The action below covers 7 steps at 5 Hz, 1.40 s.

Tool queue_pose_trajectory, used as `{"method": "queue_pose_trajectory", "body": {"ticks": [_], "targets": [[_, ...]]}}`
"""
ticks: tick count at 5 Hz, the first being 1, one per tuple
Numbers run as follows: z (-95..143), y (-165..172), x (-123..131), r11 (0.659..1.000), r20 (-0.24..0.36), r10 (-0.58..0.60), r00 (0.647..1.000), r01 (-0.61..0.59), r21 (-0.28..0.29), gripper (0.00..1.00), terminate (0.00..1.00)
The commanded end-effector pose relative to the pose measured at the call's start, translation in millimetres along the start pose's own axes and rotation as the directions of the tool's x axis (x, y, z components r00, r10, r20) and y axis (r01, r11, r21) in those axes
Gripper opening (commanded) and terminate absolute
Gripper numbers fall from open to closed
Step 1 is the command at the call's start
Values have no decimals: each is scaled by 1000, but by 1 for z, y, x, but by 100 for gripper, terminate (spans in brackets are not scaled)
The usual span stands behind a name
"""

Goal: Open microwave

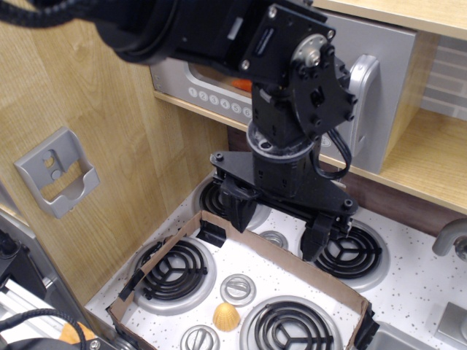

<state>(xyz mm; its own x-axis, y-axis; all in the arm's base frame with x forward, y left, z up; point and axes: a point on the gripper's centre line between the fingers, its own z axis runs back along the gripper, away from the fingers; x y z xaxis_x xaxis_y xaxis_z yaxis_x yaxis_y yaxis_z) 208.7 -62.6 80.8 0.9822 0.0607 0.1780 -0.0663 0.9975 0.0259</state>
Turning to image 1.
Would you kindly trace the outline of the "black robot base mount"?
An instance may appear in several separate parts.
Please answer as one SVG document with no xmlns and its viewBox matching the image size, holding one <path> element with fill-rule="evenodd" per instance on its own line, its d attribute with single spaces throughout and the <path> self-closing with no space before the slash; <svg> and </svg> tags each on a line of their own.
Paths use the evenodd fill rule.
<svg viewBox="0 0 467 350">
<path fill-rule="evenodd" d="M 21 241 L 1 231 L 1 286 L 12 280 L 44 300 L 47 289 L 30 257 L 30 249 Z"/>
</svg>

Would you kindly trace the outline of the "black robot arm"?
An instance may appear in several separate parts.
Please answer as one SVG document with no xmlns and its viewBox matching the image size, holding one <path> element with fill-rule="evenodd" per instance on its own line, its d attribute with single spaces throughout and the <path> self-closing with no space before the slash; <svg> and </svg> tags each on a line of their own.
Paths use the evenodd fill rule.
<svg viewBox="0 0 467 350">
<path fill-rule="evenodd" d="M 32 1 L 1 3 L 1 21 L 51 28 L 80 19 L 129 63 L 166 58 L 208 66 L 252 83 L 248 152 L 211 156 L 225 213 L 247 228 L 258 203 L 303 220 L 302 257 L 315 261 L 347 233 L 357 203 L 319 163 L 327 135 L 346 163 L 337 128 L 354 117 L 350 73 L 336 57 L 335 30 L 310 1 Z"/>
</svg>

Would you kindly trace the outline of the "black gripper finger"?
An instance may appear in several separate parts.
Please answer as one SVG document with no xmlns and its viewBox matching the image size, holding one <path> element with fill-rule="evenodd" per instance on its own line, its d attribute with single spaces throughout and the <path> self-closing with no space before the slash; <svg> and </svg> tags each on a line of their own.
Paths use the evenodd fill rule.
<svg viewBox="0 0 467 350">
<path fill-rule="evenodd" d="M 305 231 L 300 243 L 302 260 L 315 261 L 331 239 L 347 235 L 350 228 L 350 217 L 318 214 L 312 222 L 307 222 L 305 225 Z"/>
<path fill-rule="evenodd" d="M 225 215 L 232 226 L 243 233 L 255 213 L 260 193 L 249 187 L 241 187 L 232 177 L 226 177 L 220 185 L 220 198 Z"/>
</svg>

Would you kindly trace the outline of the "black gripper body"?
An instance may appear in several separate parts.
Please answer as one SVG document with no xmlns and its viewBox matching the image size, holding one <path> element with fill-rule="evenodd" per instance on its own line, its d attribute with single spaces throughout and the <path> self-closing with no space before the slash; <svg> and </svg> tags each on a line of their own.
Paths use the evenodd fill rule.
<svg viewBox="0 0 467 350">
<path fill-rule="evenodd" d="M 349 171 L 352 156 L 336 129 L 328 135 L 344 157 L 346 166 L 342 170 L 325 171 L 320 166 L 321 136 L 301 137 L 280 147 L 251 127 L 247 132 L 250 151 L 211 154 L 215 180 L 221 185 L 226 177 L 232 177 L 241 187 L 260 193 L 257 205 L 283 211 L 305 223 L 312 222 L 318 214 L 351 218 L 357 211 L 357 202 L 335 182 Z"/>
</svg>

